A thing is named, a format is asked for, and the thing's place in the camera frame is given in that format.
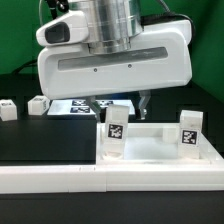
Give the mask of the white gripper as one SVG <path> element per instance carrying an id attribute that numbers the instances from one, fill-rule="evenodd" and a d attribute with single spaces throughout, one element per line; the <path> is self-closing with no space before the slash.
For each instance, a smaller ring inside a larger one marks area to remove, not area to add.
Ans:
<path id="1" fill-rule="evenodd" d="M 82 11 L 71 11 L 39 28 L 36 38 L 42 93 L 50 99 L 87 97 L 98 122 L 102 109 L 94 96 L 140 91 L 136 117 L 144 120 L 152 89 L 183 86 L 192 78 L 188 20 L 148 25 L 129 39 L 123 52 L 92 54 L 90 28 Z"/>

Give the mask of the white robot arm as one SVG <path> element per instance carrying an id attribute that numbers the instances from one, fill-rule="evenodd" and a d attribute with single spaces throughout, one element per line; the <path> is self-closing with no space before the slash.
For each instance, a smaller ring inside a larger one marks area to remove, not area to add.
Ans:
<path id="1" fill-rule="evenodd" d="M 192 77 L 190 19 L 172 12 L 142 17 L 139 0 L 68 0 L 68 12 L 41 26 L 36 38 L 42 93 L 84 98 L 95 113 L 97 95 L 137 91 L 143 119 L 151 90 Z"/>

